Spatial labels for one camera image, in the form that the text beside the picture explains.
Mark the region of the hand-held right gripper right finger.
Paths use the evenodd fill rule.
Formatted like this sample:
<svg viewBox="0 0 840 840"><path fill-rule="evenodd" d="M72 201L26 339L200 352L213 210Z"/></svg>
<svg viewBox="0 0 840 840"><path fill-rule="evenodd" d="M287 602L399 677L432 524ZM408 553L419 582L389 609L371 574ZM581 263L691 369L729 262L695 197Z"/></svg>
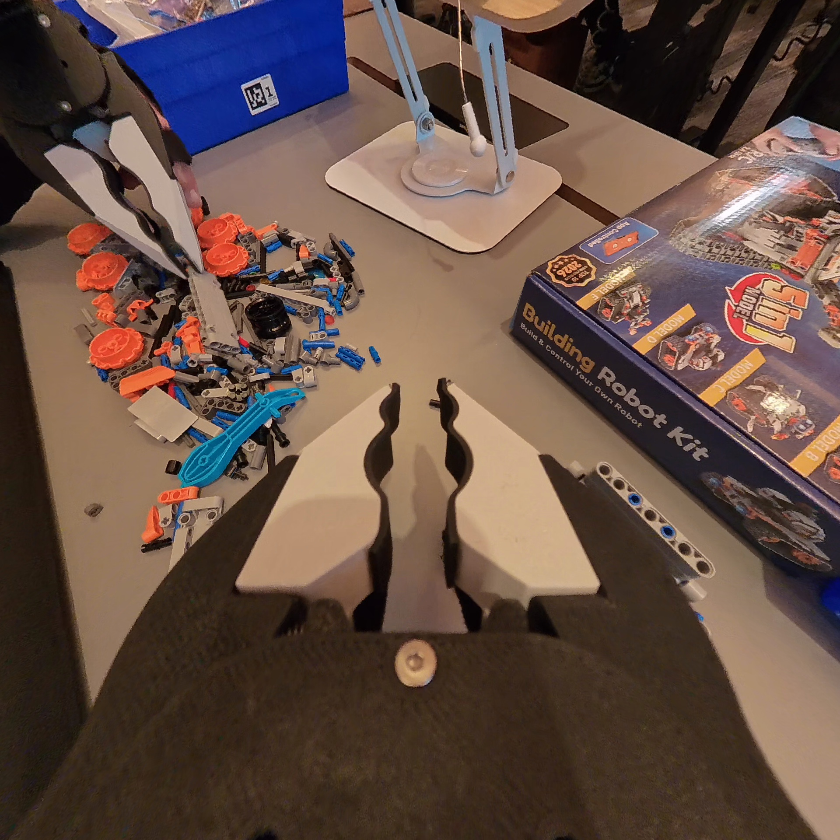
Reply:
<svg viewBox="0 0 840 840"><path fill-rule="evenodd" d="M450 381L437 382L446 432L444 572L466 624L536 596L593 595L601 583L538 450Z"/></svg>

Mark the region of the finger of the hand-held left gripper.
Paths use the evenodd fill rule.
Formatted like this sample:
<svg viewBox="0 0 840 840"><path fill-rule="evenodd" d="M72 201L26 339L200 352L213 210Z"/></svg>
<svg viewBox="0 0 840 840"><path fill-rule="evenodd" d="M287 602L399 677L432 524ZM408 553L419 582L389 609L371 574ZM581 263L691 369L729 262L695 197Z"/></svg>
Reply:
<svg viewBox="0 0 840 840"><path fill-rule="evenodd" d="M153 117L150 122L139 122L135 117L115 119L108 147L116 162L140 181L162 248L187 274L201 273L203 256L191 209L175 175L158 119Z"/></svg>
<svg viewBox="0 0 840 840"><path fill-rule="evenodd" d="M54 146L45 152L45 158L99 222L162 268L186 278L183 267L166 252L144 215L124 198L110 164L89 150L68 144Z"/></svg>

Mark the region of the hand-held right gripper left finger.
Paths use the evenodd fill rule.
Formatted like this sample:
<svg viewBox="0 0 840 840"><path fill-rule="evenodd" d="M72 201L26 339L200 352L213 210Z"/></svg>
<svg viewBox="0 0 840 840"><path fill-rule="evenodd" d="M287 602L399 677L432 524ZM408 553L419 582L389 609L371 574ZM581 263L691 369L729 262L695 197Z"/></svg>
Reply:
<svg viewBox="0 0 840 840"><path fill-rule="evenodd" d="M399 384L384 386L300 452L239 573L239 592L332 599L354 621L383 620L392 533L382 480L400 406Z"/></svg>

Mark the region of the black perforated base assembly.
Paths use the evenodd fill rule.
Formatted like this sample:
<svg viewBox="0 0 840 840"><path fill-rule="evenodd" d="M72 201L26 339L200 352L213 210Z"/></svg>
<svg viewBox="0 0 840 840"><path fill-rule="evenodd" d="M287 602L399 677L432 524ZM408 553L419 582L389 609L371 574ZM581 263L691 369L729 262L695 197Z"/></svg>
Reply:
<svg viewBox="0 0 840 840"><path fill-rule="evenodd" d="M636 537L639 537L642 540L642 543L644 544L646 551L653 554L654 557L659 558L665 564L665 566L667 567L667 570L668 570L668 574L674 580L677 587L682 591L682 593L686 597L688 603L691 605L691 608L697 614L697 617L698 617L698 620L699 620L700 624L704 624L705 619L704 619L704 616L700 612L699 603L707 597L707 591L704 587L704 581L706 581L706 580L692 581L692 582L688 583L687 585L679 585L675 581L675 579L671 576L671 574L669 573L669 568L668 568L668 566L665 562L664 557L661 556L656 549L653 549L651 537L642 534L641 528L639 528L638 525L633 524L630 521L627 514L619 511L618 506L617 506L617 504L615 503L614 500L611 500L610 498L606 497L606 495L603 494L602 492L600 492L600 491L598 491L598 490L596 490L596 489L594 489L590 486L587 486L587 484L585 482L585 476L592 469L593 469L593 467L590 468L590 469L585 469L583 467L583 465L578 461L573 461L568 466L568 470L572 474L572 477L575 478L576 480L578 480L586 488L589 488L589 490L592 490L598 496L599 511L600 511L599 517L604 522L609 522L610 524L617 525L620 534L626 535L626 536L628 534L633 534L633 535L635 535Z"/></svg>

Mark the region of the grey double beam frame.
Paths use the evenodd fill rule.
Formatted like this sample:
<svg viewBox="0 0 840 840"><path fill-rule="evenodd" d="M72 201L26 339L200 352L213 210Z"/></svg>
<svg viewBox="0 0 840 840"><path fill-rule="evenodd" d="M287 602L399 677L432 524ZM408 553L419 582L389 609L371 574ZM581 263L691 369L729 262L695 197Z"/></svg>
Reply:
<svg viewBox="0 0 840 840"><path fill-rule="evenodd" d="M216 353L237 355L240 352L238 332L217 278L192 270L188 283L196 315L203 326L204 346Z"/></svg>
<svg viewBox="0 0 840 840"><path fill-rule="evenodd" d="M221 497L196 498L178 502L173 508L172 544L169 571L224 513Z"/></svg>

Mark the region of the long grey holed beam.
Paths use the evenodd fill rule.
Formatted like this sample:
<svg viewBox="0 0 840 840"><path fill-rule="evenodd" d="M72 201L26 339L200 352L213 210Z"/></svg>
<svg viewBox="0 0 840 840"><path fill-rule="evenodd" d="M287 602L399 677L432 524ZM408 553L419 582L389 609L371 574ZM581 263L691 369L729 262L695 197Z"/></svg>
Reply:
<svg viewBox="0 0 840 840"><path fill-rule="evenodd" d="M713 562L613 465L598 463L586 474L585 482L615 501L619 511L638 525L642 534L651 537L653 549L664 557L669 573L679 585L715 575Z"/></svg>

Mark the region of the pile of plastic building pieces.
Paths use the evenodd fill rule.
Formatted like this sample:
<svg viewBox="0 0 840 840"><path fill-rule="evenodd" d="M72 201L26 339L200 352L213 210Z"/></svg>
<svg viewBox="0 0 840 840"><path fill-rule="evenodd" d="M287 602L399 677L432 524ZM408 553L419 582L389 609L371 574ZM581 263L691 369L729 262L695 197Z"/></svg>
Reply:
<svg viewBox="0 0 840 840"><path fill-rule="evenodd" d="M364 295L352 245L330 234L326 243L318 246L313 238L277 222L257 228L235 213L220 216L223 214L232 215L238 227L235 243L249 253L246 269L233 276L216 276L238 332L237 355L216 353L204 346L203 326L188 280L154 266L117 234L112 233L94 254L108 251L129 260L118 285L110 291L79 289L90 293L91 299L82 310L85 320L76 332L87 345L89 365L103 383L120 394L119 383L127 375L158 365L175 370L172 382L156 387L198 417L194 426L173 442L191 446L187 457L238 420L256 395L315 388L320 366L345 364L359 371L366 361L353 345L339 345L340 330L334 326L335 319L355 309ZM267 295L284 301L291 331L286 337L263 341L254 335L245 307ZM105 371L90 363L89 344L113 327L141 332L145 347L135 362ZM129 405L134 403L122 398ZM299 401L282 406L279 417L257 427L221 476L246 479L245 470L261 469L265 452L273 451L275 443L288 446L282 431L271 432L270 427L278 425Z"/></svg>

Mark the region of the clear bag of pieces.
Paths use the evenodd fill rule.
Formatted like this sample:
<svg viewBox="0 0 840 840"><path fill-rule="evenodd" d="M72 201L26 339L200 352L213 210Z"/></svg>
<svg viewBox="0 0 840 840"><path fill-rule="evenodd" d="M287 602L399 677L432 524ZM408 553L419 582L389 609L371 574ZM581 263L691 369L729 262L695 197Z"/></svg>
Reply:
<svg viewBox="0 0 840 840"><path fill-rule="evenodd" d="M261 1L79 1L118 46L262 4Z"/></svg>

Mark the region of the small blue tagged bin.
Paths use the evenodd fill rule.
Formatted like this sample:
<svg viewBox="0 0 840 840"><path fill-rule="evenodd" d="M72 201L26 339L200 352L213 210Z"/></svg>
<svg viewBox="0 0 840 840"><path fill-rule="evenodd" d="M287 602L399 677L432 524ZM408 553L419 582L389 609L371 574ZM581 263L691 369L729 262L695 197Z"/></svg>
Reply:
<svg viewBox="0 0 840 840"><path fill-rule="evenodd" d="M111 44L198 153L349 89L341 1L269 1Z"/></svg>

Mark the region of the grey curved panel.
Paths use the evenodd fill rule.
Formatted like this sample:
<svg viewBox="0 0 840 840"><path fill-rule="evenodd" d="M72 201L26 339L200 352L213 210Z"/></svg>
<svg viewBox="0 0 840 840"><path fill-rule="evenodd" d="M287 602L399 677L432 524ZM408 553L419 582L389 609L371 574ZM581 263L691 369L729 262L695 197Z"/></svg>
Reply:
<svg viewBox="0 0 840 840"><path fill-rule="evenodd" d="M198 417L167 392L155 387L129 406L135 424L157 440L173 443Z"/></svg>

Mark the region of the dark blue cardboard box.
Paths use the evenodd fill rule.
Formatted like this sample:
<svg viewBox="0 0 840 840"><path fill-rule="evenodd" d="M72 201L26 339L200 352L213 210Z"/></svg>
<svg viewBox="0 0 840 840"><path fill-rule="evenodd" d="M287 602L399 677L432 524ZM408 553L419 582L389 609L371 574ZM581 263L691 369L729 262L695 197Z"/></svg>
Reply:
<svg viewBox="0 0 840 840"><path fill-rule="evenodd" d="M790 117L531 272L513 337L766 556L838 576L839 137Z"/></svg>

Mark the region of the black spoked wheel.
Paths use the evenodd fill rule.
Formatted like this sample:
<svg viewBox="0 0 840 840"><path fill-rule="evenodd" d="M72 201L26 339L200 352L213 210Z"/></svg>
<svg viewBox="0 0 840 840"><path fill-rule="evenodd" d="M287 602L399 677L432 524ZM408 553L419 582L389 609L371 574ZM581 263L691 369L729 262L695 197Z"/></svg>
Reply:
<svg viewBox="0 0 840 840"><path fill-rule="evenodd" d="M259 340L276 340L286 337L291 331L286 305L276 296L255 298L245 307L245 316Z"/></svg>

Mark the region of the orange curved panel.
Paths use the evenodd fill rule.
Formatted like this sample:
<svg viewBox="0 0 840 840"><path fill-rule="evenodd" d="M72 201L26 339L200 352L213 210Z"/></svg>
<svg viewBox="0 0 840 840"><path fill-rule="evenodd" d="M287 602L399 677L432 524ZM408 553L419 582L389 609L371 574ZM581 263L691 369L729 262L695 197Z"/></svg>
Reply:
<svg viewBox="0 0 840 840"><path fill-rule="evenodd" d="M137 401L146 391L156 387L167 385L175 377L175 370L162 365L150 367L123 377L119 383L119 393L130 401Z"/></svg>

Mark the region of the white book stand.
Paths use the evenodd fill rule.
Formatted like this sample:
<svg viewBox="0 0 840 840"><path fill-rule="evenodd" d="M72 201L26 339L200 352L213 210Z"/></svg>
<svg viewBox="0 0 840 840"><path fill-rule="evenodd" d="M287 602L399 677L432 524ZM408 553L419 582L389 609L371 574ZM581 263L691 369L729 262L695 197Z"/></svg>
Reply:
<svg viewBox="0 0 840 840"><path fill-rule="evenodd" d="M562 185L546 164L521 158L513 130L502 29L550 28L587 2L458 2L472 18L490 141L466 94L458 35L458 103L467 134L438 126L393 1L373 1L412 118L385 132L325 174L334 190L465 254L488 251Z"/></svg>

